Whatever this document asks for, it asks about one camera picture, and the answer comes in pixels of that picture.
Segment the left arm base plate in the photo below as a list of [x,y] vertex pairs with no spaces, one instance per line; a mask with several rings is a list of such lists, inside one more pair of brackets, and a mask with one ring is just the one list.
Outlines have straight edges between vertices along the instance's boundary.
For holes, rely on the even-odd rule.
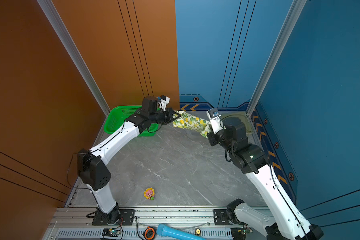
[[131,226],[135,219],[135,210],[117,209],[109,214],[102,213],[99,209],[93,215],[93,226]]

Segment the yellow green patterned skirt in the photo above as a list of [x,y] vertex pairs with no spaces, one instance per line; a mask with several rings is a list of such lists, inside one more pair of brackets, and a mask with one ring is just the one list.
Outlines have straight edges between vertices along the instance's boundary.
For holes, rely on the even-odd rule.
[[191,115],[186,111],[176,111],[176,113],[181,116],[172,122],[173,127],[196,131],[205,138],[208,137],[209,133],[213,132],[210,121]]

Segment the olive green skirt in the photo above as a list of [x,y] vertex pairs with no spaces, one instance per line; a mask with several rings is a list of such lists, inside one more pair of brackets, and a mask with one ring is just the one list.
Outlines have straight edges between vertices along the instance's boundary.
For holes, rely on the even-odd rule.
[[228,118],[228,117],[239,118],[246,127],[246,135],[249,136],[249,135],[253,134],[251,121],[245,112],[234,112],[234,113],[222,114],[222,120],[225,118]]

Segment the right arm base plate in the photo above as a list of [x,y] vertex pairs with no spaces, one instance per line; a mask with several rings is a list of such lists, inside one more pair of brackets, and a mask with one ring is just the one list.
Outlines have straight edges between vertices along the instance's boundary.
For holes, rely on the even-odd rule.
[[214,209],[213,213],[214,213],[215,225],[217,226],[236,225],[239,223],[232,210]]

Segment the green plastic basket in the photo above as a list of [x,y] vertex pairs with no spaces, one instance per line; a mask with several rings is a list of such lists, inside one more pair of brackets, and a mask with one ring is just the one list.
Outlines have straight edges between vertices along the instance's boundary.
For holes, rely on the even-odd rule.
[[[134,114],[137,109],[141,106],[119,106],[115,107],[110,111],[106,122],[104,124],[104,132],[107,134],[113,134],[118,130],[124,123],[124,120],[130,115]],[[141,133],[140,137],[151,137],[156,134],[156,131],[159,129],[159,124],[151,124],[151,126]]]

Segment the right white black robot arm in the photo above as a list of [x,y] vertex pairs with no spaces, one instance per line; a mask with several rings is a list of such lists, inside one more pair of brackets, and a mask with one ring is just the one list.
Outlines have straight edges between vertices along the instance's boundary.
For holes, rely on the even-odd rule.
[[212,131],[207,134],[212,146],[225,150],[232,163],[253,183],[272,215],[267,216],[237,199],[227,206],[233,224],[244,223],[268,240],[319,240],[324,233],[300,213],[276,177],[263,149],[248,141],[245,124],[236,117],[210,118]]

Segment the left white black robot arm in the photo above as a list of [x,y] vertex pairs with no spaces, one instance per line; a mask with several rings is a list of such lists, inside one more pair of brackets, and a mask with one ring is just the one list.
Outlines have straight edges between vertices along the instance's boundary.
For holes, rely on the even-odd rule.
[[95,215],[107,225],[119,223],[119,205],[114,199],[111,188],[111,172],[107,165],[127,143],[138,137],[152,124],[167,125],[180,118],[173,108],[168,108],[167,96],[145,97],[142,106],[126,118],[121,127],[90,150],[82,149],[77,153],[78,175],[89,188],[97,203]]

